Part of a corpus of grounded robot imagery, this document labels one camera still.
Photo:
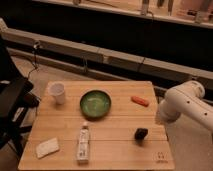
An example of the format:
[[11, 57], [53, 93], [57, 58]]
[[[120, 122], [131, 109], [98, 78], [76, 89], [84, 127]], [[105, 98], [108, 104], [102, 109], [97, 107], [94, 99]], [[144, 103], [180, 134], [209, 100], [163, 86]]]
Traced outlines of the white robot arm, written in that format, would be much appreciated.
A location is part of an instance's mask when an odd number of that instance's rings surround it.
[[204, 95], [204, 86], [198, 81], [187, 81], [169, 88], [158, 105], [156, 122], [172, 123], [185, 114], [213, 133], [213, 106], [202, 100]]

